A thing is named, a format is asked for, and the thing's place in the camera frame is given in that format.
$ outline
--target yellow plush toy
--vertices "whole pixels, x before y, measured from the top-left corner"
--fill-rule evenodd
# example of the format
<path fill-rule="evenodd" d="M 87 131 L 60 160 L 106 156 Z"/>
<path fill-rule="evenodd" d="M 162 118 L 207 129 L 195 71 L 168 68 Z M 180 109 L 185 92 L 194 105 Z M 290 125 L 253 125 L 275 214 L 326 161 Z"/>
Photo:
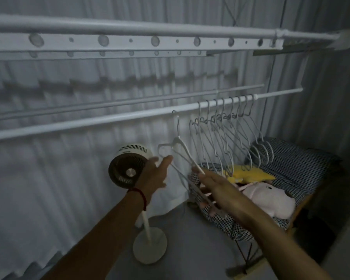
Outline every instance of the yellow plush toy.
<path fill-rule="evenodd" d="M 224 171 L 224 175 L 230 183 L 242 183 L 249 184 L 253 182 L 263 182 L 266 180 L 275 180 L 275 176 L 272 176 L 259 168 L 252 167 L 249 171 L 243 171 L 241 165 L 234 165 L 234 171 L 232 177 Z"/>

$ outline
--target fan base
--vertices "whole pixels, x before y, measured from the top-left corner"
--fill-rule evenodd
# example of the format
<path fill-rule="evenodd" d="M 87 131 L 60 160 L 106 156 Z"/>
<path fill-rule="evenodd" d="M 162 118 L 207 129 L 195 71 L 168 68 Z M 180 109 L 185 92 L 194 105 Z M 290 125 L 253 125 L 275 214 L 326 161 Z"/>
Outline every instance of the fan base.
<path fill-rule="evenodd" d="M 143 264 L 152 264 L 159 261 L 167 248 L 167 238 L 161 229 L 150 227 L 150 235 L 151 244 L 148 242 L 145 230 L 142 230 L 134 241 L 134 256 Z"/>

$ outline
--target forearm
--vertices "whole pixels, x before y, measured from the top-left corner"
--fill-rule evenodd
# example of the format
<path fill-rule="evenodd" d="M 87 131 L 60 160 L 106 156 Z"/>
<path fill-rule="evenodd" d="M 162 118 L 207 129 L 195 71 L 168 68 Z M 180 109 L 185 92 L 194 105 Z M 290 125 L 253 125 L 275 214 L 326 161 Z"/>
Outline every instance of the forearm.
<path fill-rule="evenodd" d="M 42 280 L 105 279 L 124 248 L 143 199 L 129 192 Z"/>
<path fill-rule="evenodd" d="M 241 210 L 235 213 L 241 216 Z M 329 275 L 255 204 L 244 208 L 247 228 L 278 279 L 331 279 Z"/>

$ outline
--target person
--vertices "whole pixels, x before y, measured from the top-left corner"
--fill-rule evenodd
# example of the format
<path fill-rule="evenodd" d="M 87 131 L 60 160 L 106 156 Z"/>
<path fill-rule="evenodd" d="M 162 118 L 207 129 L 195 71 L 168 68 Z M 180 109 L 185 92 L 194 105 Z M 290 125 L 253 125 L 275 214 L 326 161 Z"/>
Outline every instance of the person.
<path fill-rule="evenodd" d="M 135 187 L 150 203 L 153 193 L 166 186 L 163 183 L 172 156 L 165 157 L 157 167 L 154 157 L 147 161 Z M 204 169 L 200 181 L 211 192 L 209 198 L 249 230 L 261 247 L 278 279 L 331 279 L 272 218 L 257 207 L 222 176 Z M 130 232 L 144 207 L 140 191 L 126 196 L 44 276 L 48 279 L 105 279 L 127 243 Z"/>

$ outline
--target hand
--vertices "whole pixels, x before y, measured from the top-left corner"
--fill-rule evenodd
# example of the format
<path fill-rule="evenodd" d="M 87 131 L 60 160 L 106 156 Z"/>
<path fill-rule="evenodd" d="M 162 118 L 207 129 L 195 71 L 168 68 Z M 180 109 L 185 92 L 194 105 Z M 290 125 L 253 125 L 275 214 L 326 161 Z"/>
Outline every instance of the hand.
<path fill-rule="evenodd" d="M 192 171 L 198 173 L 199 180 L 205 185 L 200 190 L 204 194 L 211 193 L 208 198 L 217 202 L 215 206 L 228 212 L 243 227 L 248 228 L 252 218 L 256 214 L 260 214 L 260 208 L 228 182 L 226 178 L 204 168 L 205 175 L 200 173 L 197 167 L 193 167 Z M 200 202 L 199 206 L 204 209 L 208 206 L 208 203 Z M 214 217 L 215 212 L 211 209 L 209 215 Z"/>
<path fill-rule="evenodd" d="M 167 176 L 167 168 L 171 164 L 172 159 L 173 157 L 168 155 L 163 158 L 161 164 L 157 167 L 155 163 L 158 161 L 158 157 L 152 157 L 145 164 L 135 187 L 144 193 L 148 204 L 157 189 L 166 187 L 163 181 Z"/>

